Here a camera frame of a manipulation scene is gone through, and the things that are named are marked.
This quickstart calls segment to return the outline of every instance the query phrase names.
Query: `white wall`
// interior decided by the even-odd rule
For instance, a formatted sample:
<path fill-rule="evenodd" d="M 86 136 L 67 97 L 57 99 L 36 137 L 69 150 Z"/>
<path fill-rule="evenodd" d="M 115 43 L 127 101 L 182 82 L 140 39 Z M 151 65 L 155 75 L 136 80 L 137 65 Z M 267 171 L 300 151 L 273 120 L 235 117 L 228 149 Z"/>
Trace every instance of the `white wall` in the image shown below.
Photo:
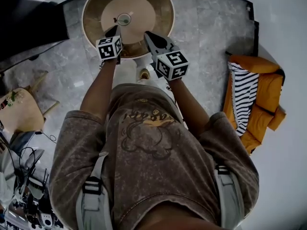
<path fill-rule="evenodd" d="M 251 156 L 260 195 L 242 227 L 288 230 L 307 221 L 307 0 L 249 1 L 260 23 L 259 56 L 273 57 L 285 71 L 280 104 L 287 117 Z"/>

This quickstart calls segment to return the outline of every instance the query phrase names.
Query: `gold shoe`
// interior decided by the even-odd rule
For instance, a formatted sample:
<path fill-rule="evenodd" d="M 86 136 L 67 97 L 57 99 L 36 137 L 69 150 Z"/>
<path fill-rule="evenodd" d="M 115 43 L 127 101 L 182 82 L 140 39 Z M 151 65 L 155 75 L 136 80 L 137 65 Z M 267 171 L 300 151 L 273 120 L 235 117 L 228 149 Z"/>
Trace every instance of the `gold shoe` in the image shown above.
<path fill-rule="evenodd" d="M 147 80 L 150 79 L 150 73 L 147 69 L 142 69 L 140 71 L 140 79 L 147 79 Z"/>

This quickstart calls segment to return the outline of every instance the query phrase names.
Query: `black and white striped blanket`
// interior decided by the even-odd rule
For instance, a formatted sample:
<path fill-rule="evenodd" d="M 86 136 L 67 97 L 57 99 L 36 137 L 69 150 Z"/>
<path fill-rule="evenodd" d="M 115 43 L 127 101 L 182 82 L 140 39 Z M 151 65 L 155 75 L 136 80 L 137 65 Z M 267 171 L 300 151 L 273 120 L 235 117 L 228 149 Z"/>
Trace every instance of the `black and white striped blanket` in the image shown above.
<path fill-rule="evenodd" d="M 256 100 L 258 73 L 249 72 L 236 63 L 228 63 L 232 75 L 232 101 L 236 120 L 236 133 L 242 136 L 248 126 L 252 105 Z"/>

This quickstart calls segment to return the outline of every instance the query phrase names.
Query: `marble floor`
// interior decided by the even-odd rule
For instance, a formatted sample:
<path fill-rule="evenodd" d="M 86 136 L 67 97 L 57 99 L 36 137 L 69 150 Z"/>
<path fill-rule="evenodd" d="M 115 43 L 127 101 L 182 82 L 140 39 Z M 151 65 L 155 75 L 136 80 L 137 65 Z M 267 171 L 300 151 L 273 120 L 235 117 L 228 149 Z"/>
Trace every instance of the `marble floor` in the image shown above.
<path fill-rule="evenodd" d="M 81 101 L 99 72 L 99 59 L 82 34 L 81 14 L 86 0 L 64 5 L 70 39 L 24 61 L 5 72 L 8 90 L 34 83 L 43 71 L 49 74 L 35 93 L 42 112 L 55 100 L 60 105 L 47 117 L 44 133 L 58 137 L 66 113 L 79 109 Z M 254 22 L 249 20 L 242 0 L 173 0 L 176 21 L 171 37 L 185 51 L 191 63 L 183 81 L 203 108 L 212 115 L 221 111 L 228 77 L 225 51 L 249 55 L 253 51 Z M 148 57 L 137 60 L 150 70 Z M 152 79 L 172 98 L 166 81 Z M 40 166 L 50 171 L 55 144 L 44 135 L 35 135 L 29 146 L 45 150 Z"/>

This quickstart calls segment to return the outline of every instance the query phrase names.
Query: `strap buckle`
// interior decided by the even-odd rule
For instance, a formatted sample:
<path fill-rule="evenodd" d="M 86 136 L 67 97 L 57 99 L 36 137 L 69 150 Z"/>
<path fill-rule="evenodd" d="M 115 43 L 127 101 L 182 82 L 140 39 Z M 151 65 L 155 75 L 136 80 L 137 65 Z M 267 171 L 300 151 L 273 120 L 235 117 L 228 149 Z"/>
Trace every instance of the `strap buckle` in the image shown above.
<path fill-rule="evenodd" d="M 224 165 L 216 165 L 215 169 L 218 174 L 230 174 L 230 170 Z"/>
<path fill-rule="evenodd" d="M 95 176 L 89 176 L 82 186 L 84 194 L 101 194 L 102 180 Z"/>

